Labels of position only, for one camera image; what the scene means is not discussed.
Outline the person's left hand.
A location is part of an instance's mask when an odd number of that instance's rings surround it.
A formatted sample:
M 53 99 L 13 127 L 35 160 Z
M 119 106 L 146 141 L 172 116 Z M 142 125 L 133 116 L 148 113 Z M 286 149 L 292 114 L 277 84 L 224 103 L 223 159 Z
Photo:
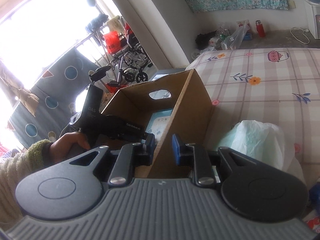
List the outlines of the person's left hand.
M 63 161 L 74 145 L 78 145 L 85 150 L 90 149 L 85 134 L 81 132 L 66 133 L 49 147 L 51 163 L 56 164 Z

